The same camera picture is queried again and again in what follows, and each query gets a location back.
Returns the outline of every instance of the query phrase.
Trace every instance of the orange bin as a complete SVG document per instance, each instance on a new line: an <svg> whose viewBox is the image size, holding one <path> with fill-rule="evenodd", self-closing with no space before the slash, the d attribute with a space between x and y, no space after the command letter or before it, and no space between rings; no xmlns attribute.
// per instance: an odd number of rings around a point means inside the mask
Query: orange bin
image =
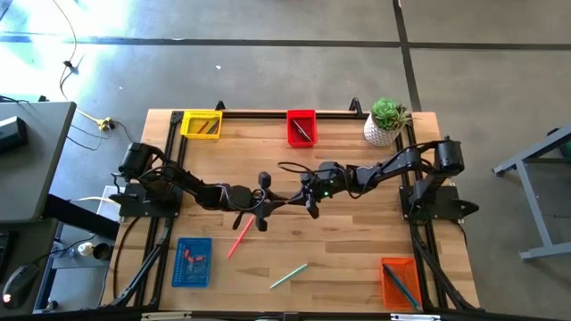
<svg viewBox="0 0 571 321"><path fill-rule="evenodd" d="M385 272L383 264L386 264L401 279L407 290L422 304L420 299L420 285L418 283L417 264L414 258L381 258L381 282L383 284L383 303L390 310L410 310L414 308L402 294L399 287Z"/></svg>

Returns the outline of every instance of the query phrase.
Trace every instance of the wooden table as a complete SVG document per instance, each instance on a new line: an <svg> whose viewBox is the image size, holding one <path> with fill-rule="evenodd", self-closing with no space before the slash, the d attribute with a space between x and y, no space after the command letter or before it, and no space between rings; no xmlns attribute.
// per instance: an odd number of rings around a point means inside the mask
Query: wooden table
<svg viewBox="0 0 571 321"><path fill-rule="evenodd" d="M164 149L172 110L150 110L142 142ZM413 114L417 140L440 138L432 112ZM396 152L394 146L377 148L363 138L364 120L318 120L319 142L310 149L293 149L286 141L284 119L224 119L219 141L189 141L184 168L207 183L258 186L260 171L272 176L271 190L287 196L298 191L298 174L277 168L279 161L296 161L316 169L322 161L373 165ZM177 148L173 153L176 159ZM165 271L161 310L250 310L386 312L381 295L379 262L382 257L412 256L408 223L401 218L400 177L381 183L359 200L346 193L325 199L320 218L304 207L285 206L267 219L268 232L252 228L227 260L239 231L232 230L235 213L208 211L185 195L175 221ZM118 268L119 291L139 269L148 218L141 218L125 242ZM128 222L121 224L118 240ZM464 297L478 305L464 238L448 221L435 221L441 266ZM179 237L211 237L212 268L208 288L170 286ZM274 290L269 287L301 264L309 267ZM112 270L102 303L112 300ZM436 302L434 279L427 279ZM154 284L149 274L145 300Z"/></svg>

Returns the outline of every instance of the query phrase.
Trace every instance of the succulent plant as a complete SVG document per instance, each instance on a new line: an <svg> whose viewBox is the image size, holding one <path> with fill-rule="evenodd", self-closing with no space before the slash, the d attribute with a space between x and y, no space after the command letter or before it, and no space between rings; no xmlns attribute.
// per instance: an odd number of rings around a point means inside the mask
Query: succulent plant
<svg viewBox="0 0 571 321"><path fill-rule="evenodd" d="M381 97L371 107L371 114L377 126L386 131L404 127L407 122L407 108L394 99Z"/></svg>

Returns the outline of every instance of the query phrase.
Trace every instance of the concrete floor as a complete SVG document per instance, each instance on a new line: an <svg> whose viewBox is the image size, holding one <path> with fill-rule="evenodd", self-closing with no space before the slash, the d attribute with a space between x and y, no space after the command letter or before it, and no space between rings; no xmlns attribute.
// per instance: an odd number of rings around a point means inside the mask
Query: concrete floor
<svg viewBox="0 0 571 321"><path fill-rule="evenodd" d="M398 41L389 0L142 0L65 1L80 36ZM485 43L571 42L566 0L401 0L410 41ZM3 32L69 35L50 1L14 0ZM31 44L0 44L0 91L62 99L61 61L71 45L35 36ZM540 245L517 174L490 169L571 119L569 51L411 51L423 111L436 111L441 131L463 142L467 169L462 198L481 209L467 219L468 250L482 307L571 319L571 254L524 264L518 251ZM344 110L352 97L370 106L388 95L410 104L399 48L85 45L67 96L96 117L122 121L139 137L150 108L316 108ZM18 77L6 77L18 74ZM96 131L76 115L74 124ZM85 144L96 140L73 129ZM98 195L111 182L128 139L121 131L97 152L68 142L52 193ZM558 220L568 228L570 220ZM101 286L101 271L61 273L53 297L64 309L97 304L98 292L67 292L64 280Z"/></svg>

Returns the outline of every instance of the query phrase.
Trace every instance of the white plant pot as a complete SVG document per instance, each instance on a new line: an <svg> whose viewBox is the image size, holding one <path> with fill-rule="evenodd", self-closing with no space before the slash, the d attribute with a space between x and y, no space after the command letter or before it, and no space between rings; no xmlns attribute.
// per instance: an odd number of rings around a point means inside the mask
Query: white plant pot
<svg viewBox="0 0 571 321"><path fill-rule="evenodd" d="M401 130L386 131L379 128L373 120L373 115L369 114L365 127L363 128L365 139L374 146L383 147L393 143L394 139L401 133Z"/></svg>

